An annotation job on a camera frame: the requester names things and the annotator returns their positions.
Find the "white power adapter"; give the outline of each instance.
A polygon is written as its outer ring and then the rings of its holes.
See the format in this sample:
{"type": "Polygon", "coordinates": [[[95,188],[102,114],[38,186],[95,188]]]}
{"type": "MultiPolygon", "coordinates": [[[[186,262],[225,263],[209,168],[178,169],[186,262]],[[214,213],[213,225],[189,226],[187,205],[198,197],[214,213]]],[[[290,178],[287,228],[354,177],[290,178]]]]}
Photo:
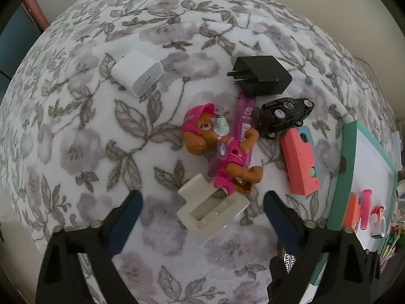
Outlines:
{"type": "Polygon", "coordinates": [[[112,77],[135,96],[142,96],[163,75],[159,61],[131,50],[111,69],[112,77]]]}

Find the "toy dog eye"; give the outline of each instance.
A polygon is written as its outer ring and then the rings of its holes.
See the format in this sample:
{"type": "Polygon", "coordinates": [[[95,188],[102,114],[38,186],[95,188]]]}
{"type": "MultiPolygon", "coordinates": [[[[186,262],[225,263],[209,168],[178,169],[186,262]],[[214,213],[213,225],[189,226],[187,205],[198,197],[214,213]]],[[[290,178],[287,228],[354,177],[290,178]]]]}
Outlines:
{"type": "Polygon", "coordinates": [[[211,129],[211,124],[206,122],[206,123],[201,125],[201,129],[202,130],[209,130],[209,129],[211,129]]]}

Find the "floral bedsheet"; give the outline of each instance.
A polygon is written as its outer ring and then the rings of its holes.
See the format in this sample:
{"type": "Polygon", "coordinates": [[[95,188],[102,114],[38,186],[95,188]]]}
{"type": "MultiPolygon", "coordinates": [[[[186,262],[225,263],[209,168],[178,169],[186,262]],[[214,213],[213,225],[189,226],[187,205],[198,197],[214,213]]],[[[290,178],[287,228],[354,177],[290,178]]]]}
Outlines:
{"type": "MultiPolygon", "coordinates": [[[[259,104],[271,98],[261,98],[259,104]]],[[[262,198],[275,190],[304,219],[325,223],[335,191],[341,128],[360,120],[392,156],[390,106],[353,56],[309,19],[274,0],[78,0],[33,45],[0,108],[3,184],[20,222],[44,252],[52,228],[103,219],[130,189],[145,207],[114,258],[141,304],[256,304],[267,301],[277,237],[262,198]],[[140,98],[111,78],[116,61],[94,47],[134,34],[161,60],[163,77],[140,98]],[[226,77],[235,59],[271,54],[291,73],[284,96],[307,97],[322,186],[291,194],[278,141],[260,140],[264,179],[232,225],[197,246],[177,218],[177,190],[204,157],[182,145],[185,112],[214,102],[229,120],[237,88],[226,77]]],[[[88,258],[84,275],[104,299],[88,258]]]]}

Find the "toy dog ear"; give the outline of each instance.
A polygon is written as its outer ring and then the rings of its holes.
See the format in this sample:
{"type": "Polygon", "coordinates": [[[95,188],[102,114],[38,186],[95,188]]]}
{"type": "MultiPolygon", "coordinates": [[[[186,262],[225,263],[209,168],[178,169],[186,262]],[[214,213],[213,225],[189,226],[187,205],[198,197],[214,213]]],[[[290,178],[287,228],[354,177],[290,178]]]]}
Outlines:
{"type": "Polygon", "coordinates": [[[186,149],[193,155],[201,155],[207,149],[207,142],[201,136],[197,136],[190,131],[183,133],[183,141],[186,144],[186,149]]]}

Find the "toy dog head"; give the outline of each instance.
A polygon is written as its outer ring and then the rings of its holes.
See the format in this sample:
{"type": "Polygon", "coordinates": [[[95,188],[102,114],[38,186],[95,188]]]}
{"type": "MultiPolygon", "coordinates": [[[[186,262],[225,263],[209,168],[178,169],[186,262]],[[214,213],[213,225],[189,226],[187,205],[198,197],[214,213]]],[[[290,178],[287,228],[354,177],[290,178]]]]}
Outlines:
{"type": "Polygon", "coordinates": [[[189,110],[181,130],[187,151],[197,156],[206,149],[214,149],[218,141],[227,141],[230,138],[229,125],[224,117],[215,113],[213,103],[189,110]]]}

